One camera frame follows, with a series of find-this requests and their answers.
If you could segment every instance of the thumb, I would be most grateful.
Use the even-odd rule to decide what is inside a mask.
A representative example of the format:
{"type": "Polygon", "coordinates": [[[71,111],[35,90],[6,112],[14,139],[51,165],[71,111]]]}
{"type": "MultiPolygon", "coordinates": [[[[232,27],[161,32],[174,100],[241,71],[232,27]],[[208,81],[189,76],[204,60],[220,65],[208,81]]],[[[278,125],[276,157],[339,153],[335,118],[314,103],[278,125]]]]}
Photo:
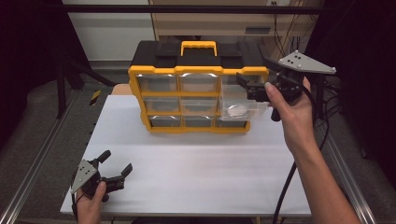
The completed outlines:
{"type": "Polygon", "coordinates": [[[282,117],[282,114],[286,113],[289,108],[288,103],[286,103],[282,93],[273,84],[266,82],[264,86],[272,106],[279,111],[280,117],[282,117]]]}
{"type": "Polygon", "coordinates": [[[106,182],[101,181],[98,187],[96,188],[96,192],[95,195],[93,195],[92,202],[100,204],[105,194],[106,194],[106,182]]]}

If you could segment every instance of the yellow organizer box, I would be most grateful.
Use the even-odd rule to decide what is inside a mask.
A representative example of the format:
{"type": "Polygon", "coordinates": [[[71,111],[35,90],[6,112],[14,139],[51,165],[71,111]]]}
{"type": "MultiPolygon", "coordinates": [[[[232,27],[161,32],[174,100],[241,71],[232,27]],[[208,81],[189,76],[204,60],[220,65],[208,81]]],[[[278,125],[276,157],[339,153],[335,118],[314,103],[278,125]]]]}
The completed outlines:
{"type": "Polygon", "coordinates": [[[245,133],[266,109],[236,83],[236,74],[267,80],[256,43],[141,41],[128,73],[152,133],[245,133]]]}

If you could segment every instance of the finger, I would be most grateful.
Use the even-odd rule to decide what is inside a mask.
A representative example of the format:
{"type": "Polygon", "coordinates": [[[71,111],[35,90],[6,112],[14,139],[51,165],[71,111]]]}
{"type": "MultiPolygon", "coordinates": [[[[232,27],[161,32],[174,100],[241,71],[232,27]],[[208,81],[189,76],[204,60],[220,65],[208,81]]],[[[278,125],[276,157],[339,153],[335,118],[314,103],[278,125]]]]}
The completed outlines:
{"type": "Polygon", "coordinates": [[[106,194],[106,182],[101,181],[98,187],[96,188],[95,195],[93,195],[92,203],[100,204],[105,194],[106,194]]]}
{"type": "Polygon", "coordinates": [[[304,79],[303,79],[303,85],[304,85],[309,91],[311,91],[311,83],[308,81],[308,78],[304,77],[304,79]]]}
{"type": "Polygon", "coordinates": [[[289,108],[288,103],[286,103],[280,91],[273,84],[266,82],[265,89],[271,104],[277,109],[277,111],[279,111],[279,114],[282,117],[282,114],[285,114],[289,108]]]}
{"type": "Polygon", "coordinates": [[[77,195],[76,198],[79,198],[80,196],[82,196],[84,194],[84,192],[82,191],[81,188],[77,189],[77,195]]]}

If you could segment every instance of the aluminum rail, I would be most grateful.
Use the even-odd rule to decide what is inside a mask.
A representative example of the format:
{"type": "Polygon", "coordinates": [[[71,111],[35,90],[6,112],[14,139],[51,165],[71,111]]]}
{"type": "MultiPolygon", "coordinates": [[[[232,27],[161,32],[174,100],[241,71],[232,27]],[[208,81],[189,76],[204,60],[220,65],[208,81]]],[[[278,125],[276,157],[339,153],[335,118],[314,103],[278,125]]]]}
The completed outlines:
{"type": "Polygon", "coordinates": [[[59,119],[55,120],[49,132],[49,135],[47,136],[46,140],[38,151],[37,156],[35,157],[35,161],[31,165],[29,171],[26,173],[26,176],[22,180],[17,192],[12,197],[3,214],[0,216],[1,224],[12,224],[17,219],[18,214],[20,213],[30,191],[35,184],[35,181],[38,179],[38,176],[43,168],[44,161],[47,158],[47,155],[52,147],[53,141],[58,135],[58,132],[61,130],[61,127],[64,124],[64,120],[66,119],[70,108],[79,97],[78,91],[72,91],[71,94],[72,95],[70,96],[70,103],[64,111],[64,114],[59,119]]]}
{"type": "Polygon", "coordinates": [[[325,7],[181,6],[181,5],[43,5],[46,11],[83,13],[217,13],[322,15],[344,12],[325,7]]]}
{"type": "MultiPolygon", "coordinates": [[[[320,130],[325,135],[325,127],[320,126],[320,130]]],[[[367,204],[366,200],[364,199],[363,194],[361,193],[361,189],[359,188],[358,183],[356,182],[353,174],[351,173],[347,163],[344,161],[343,157],[341,156],[340,150],[338,150],[337,145],[335,144],[332,135],[328,134],[327,144],[330,149],[330,157],[334,162],[335,168],[340,175],[342,184],[345,188],[346,194],[349,197],[352,206],[355,209],[356,214],[358,215],[361,223],[365,224],[375,224],[375,218],[373,213],[367,204]]]]}

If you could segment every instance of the yellow handle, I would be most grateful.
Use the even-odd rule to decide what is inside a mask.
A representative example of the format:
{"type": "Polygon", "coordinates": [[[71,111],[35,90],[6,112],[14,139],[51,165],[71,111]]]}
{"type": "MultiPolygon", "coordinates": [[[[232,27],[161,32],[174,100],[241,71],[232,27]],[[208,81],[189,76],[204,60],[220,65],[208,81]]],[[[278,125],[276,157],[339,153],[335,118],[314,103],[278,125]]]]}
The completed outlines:
{"type": "Polygon", "coordinates": [[[184,49],[213,49],[215,56],[218,56],[215,41],[183,41],[181,42],[181,56],[183,56],[184,49]]]}

